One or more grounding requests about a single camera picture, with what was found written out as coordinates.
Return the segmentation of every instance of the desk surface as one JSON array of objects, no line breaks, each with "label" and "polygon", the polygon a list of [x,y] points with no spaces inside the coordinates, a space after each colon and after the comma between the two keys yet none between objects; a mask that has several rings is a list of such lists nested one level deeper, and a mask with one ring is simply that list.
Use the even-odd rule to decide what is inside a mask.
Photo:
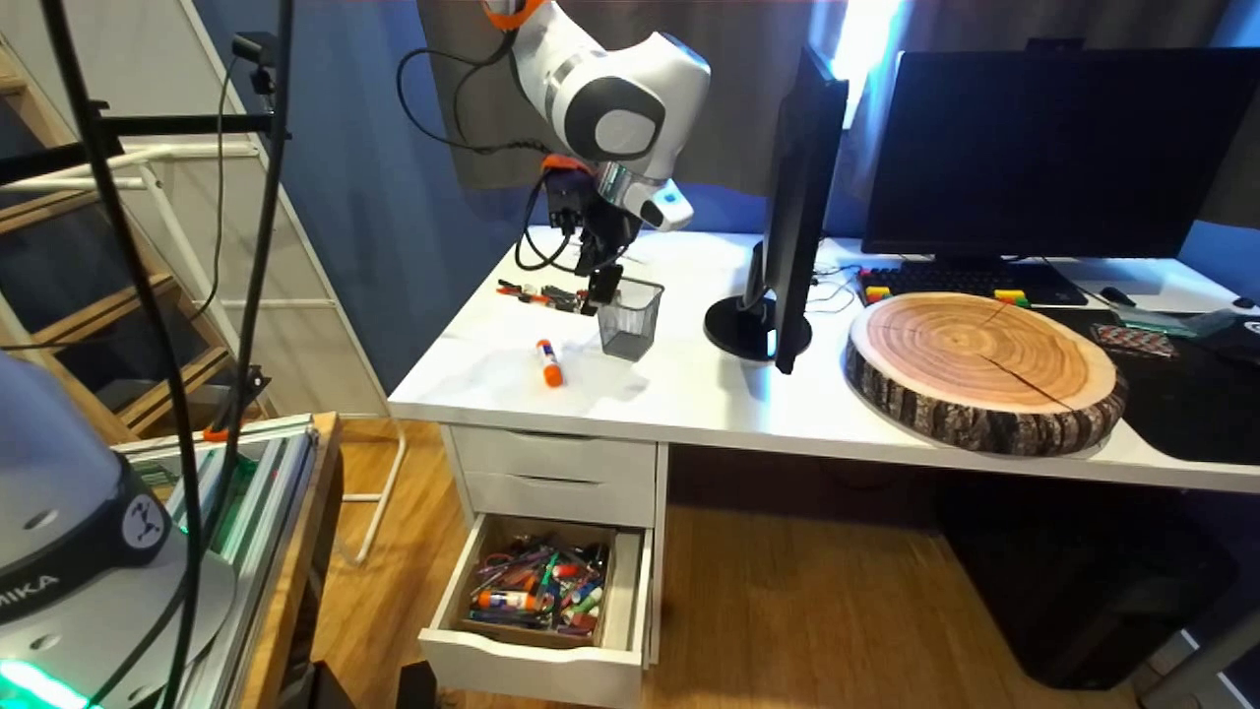
[{"label": "desk surface", "polygon": [[[583,289],[554,267],[520,272],[508,251],[403,380],[391,411],[444,427],[1260,493],[1260,465],[1178,461],[1149,451],[1125,421],[1098,451],[1070,457],[989,457],[890,421],[839,369],[851,318],[864,310],[839,277],[813,292],[817,343],[797,358],[797,376],[733,358],[706,339],[706,310],[739,292],[752,245],[755,238],[727,233],[645,233],[621,258],[628,277],[664,283],[658,339],[637,361],[601,355],[587,316],[496,297],[496,280]],[[1084,289],[1113,283],[1159,310],[1213,310],[1231,301],[1178,259],[1063,266],[1063,272]],[[545,386],[535,339],[559,348],[567,386]]]}]

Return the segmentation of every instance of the small orange object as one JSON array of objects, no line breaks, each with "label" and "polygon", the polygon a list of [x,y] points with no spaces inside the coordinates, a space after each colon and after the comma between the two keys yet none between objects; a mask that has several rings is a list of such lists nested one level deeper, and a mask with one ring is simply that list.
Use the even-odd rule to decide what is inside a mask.
[{"label": "small orange object", "polygon": [[991,301],[1002,301],[1002,305],[1018,305],[1018,308],[1029,308],[1025,289],[998,289],[998,292],[991,292]]},{"label": "small orange object", "polygon": [[546,602],[538,595],[529,595],[529,593],[475,593],[474,606],[479,606],[479,612],[500,606],[500,612],[520,612],[520,614],[546,612]]},{"label": "small orange object", "polygon": [[545,384],[546,386],[562,386],[562,369],[559,369],[559,358],[553,350],[553,339],[538,339],[538,358],[545,358]]},{"label": "small orange object", "polygon": [[886,283],[869,283],[869,289],[864,292],[868,305],[880,305],[880,301],[886,301],[886,297],[894,297],[894,289],[886,289]]},{"label": "small orange object", "polygon": [[500,6],[506,0],[479,6],[487,29],[496,29],[496,32],[520,32],[545,7],[545,0],[525,0],[517,11],[500,7]]},{"label": "small orange object", "polygon": [[590,172],[587,162],[570,157],[570,155],[545,155],[545,172]]}]

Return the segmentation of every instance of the drawer handle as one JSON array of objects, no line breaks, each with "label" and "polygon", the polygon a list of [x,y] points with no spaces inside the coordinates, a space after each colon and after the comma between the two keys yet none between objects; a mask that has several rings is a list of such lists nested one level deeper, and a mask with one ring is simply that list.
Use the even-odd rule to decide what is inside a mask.
[{"label": "drawer handle", "polygon": [[532,485],[574,485],[574,489],[590,489],[598,481],[574,481],[574,476],[532,476],[532,472],[520,472],[520,481],[532,481]]},{"label": "drawer handle", "polygon": [[553,430],[508,430],[517,436],[535,436],[535,442],[594,442],[594,436],[583,436],[583,435],[553,435]]}]

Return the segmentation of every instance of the wooden round board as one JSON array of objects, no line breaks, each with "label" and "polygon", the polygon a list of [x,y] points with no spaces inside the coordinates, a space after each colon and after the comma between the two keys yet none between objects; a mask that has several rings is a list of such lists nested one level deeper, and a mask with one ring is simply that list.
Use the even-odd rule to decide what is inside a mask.
[{"label": "wooden round board", "polygon": [[894,297],[864,310],[843,376],[882,414],[979,453],[1075,453],[1124,414],[1124,380],[1092,339],[956,292]]}]

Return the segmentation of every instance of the small black box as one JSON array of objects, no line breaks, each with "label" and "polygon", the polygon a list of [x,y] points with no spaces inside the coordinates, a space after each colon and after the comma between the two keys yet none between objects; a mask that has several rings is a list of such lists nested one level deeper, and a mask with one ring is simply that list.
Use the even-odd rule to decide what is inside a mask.
[{"label": "small black box", "polygon": [[1237,579],[1178,493],[953,481],[943,530],[1020,665],[1060,691],[1132,679]]}]

